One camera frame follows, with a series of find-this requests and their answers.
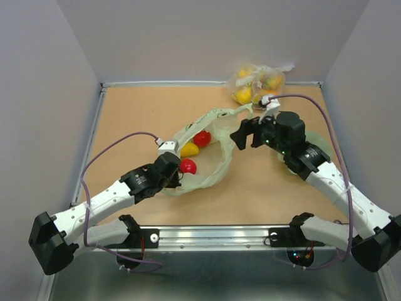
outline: screw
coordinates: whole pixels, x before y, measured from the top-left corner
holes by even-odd
[[[276,232],[269,233],[269,237],[270,237],[271,241],[278,241],[278,237],[277,237],[277,233]]]
[[[152,243],[156,243],[156,242],[159,241],[159,237],[157,236],[156,233],[150,235],[150,241],[151,241]]]

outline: yellow lemon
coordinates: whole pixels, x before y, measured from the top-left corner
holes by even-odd
[[[238,77],[239,78],[247,77],[248,75],[251,75],[251,74],[252,73],[249,70],[242,69],[242,70],[239,70]]]
[[[241,105],[246,105],[252,100],[252,87],[244,87],[236,93],[237,101]]]
[[[196,156],[199,153],[199,148],[192,142],[187,142],[181,148],[181,158]]]
[[[272,90],[277,90],[277,88],[281,85],[281,82],[281,77],[272,77],[268,81],[269,88]]]

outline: red ball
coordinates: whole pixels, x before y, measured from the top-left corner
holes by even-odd
[[[191,159],[185,158],[185,159],[181,160],[180,169],[183,173],[189,172],[191,174],[195,174],[196,173],[196,164]]]
[[[202,132],[196,134],[193,140],[194,144],[196,144],[198,147],[207,147],[209,143],[211,143],[212,135],[211,133],[203,130]]]

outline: green plastic bag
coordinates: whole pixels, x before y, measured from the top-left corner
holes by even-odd
[[[239,127],[237,115],[245,110],[249,111],[248,118],[253,116],[252,104],[243,105],[235,110],[230,108],[214,108],[196,120],[190,127],[186,126],[173,136],[178,141],[179,150],[190,141],[193,136],[202,130],[211,133],[212,141],[205,149],[200,149],[200,154],[191,157],[197,164],[198,170],[203,166],[197,163],[197,157],[202,152],[207,152],[204,164],[208,165],[209,172],[185,173],[180,181],[181,186],[175,189],[163,189],[165,194],[180,196],[195,189],[206,188],[220,182],[229,170],[232,159],[232,150],[235,147],[230,134]]]

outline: metal frame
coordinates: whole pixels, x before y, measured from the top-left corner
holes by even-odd
[[[109,87],[218,87],[223,86],[226,82],[218,80],[159,80],[159,81],[140,81],[140,82],[115,82],[102,83],[103,88]],[[286,82],[286,85],[301,85],[301,86],[319,86],[323,82]]]
[[[255,226],[144,226],[160,230],[159,248],[147,249],[147,253],[175,253],[178,251],[266,251],[285,250],[271,248],[263,244],[269,229],[283,225]],[[332,247],[317,247],[318,250],[334,250]],[[116,251],[138,251],[139,249],[117,249]],[[378,276],[388,301],[401,300],[388,265],[378,272]],[[41,282],[38,301],[48,301],[55,276],[44,276]]]
[[[323,82],[286,82],[287,85],[313,85],[321,87]],[[224,82],[218,81],[160,81],[160,82],[121,82],[103,83],[96,108],[95,118],[91,128],[91,134],[86,147],[85,156],[81,165],[80,172],[88,162],[96,136],[98,121],[102,111],[108,87],[151,87],[151,86],[221,86]],[[80,202],[81,184],[77,181],[75,192],[71,201],[71,206],[76,206]],[[270,227],[277,225],[259,226],[146,226],[143,228],[159,228],[160,240],[158,249],[149,249],[149,252],[176,252],[176,251],[271,251],[271,247],[263,244],[263,239],[268,235]],[[378,276],[382,283],[387,300],[401,300],[395,285],[390,267],[385,265]],[[39,292],[38,301],[48,301],[51,288],[54,282],[54,275],[43,276]]]

